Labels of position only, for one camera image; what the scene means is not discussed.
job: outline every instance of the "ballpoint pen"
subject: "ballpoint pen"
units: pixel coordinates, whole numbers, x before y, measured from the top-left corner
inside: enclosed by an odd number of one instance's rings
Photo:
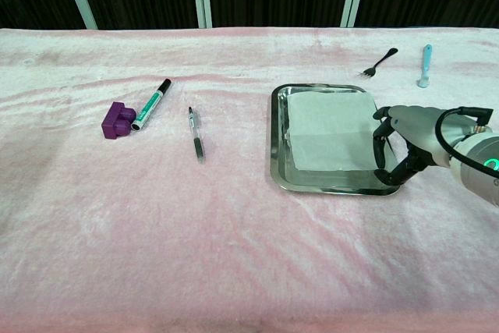
[[[193,132],[194,148],[196,149],[197,160],[199,163],[202,163],[204,161],[203,145],[201,144],[200,135],[197,132],[196,116],[194,115],[194,111],[191,107],[189,107],[189,124],[190,129]]]

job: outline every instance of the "stainless steel tray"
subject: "stainless steel tray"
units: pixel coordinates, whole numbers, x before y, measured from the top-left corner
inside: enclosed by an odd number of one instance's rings
[[[321,83],[294,83],[277,87],[271,98],[271,175],[274,181],[284,189],[310,193],[389,195],[396,192],[398,186],[384,185],[374,175],[374,170],[297,169],[288,134],[288,96],[307,91],[328,95],[366,92],[360,87]],[[370,114],[377,110],[374,100],[372,108],[368,110]],[[367,152],[372,152],[372,143],[366,144],[366,147]],[[387,170],[392,170],[397,165],[397,160],[388,142],[384,151]]]

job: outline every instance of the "tray rim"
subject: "tray rim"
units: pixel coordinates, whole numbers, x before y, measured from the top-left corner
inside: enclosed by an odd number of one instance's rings
[[[317,88],[338,88],[338,89],[351,89],[358,92],[366,93],[362,87],[354,85],[333,85],[329,83],[287,83],[276,87],[271,95],[271,177],[283,189],[296,191],[301,193],[329,193],[329,194],[344,194],[344,195],[372,195],[372,196],[387,196],[394,194],[398,191],[400,186],[388,186],[387,189],[353,189],[353,188],[328,188],[322,186],[307,186],[307,185],[294,185],[288,180],[284,179],[279,173],[279,113],[278,113],[278,94],[279,91],[286,87],[317,87]],[[393,152],[393,148],[389,140],[388,146]]]

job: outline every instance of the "pink blanket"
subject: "pink blanket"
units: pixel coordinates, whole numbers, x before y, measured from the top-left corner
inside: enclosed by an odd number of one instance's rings
[[[499,30],[0,30],[0,41],[1,333],[499,331],[498,208],[435,167],[390,197],[290,193],[270,177],[267,135],[285,83],[353,84],[378,106],[497,108]],[[356,75],[391,47],[374,78]],[[109,105],[141,109],[165,77],[148,126],[106,140]]]

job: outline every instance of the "purple block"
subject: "purple block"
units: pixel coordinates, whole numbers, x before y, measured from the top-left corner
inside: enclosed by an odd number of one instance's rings
[[[115,140],[117,136],[128,136],[135,118],[136,113],[133,108],[125,108],[123,103],[113,101],[108,114],[102,122],[104,137]]]

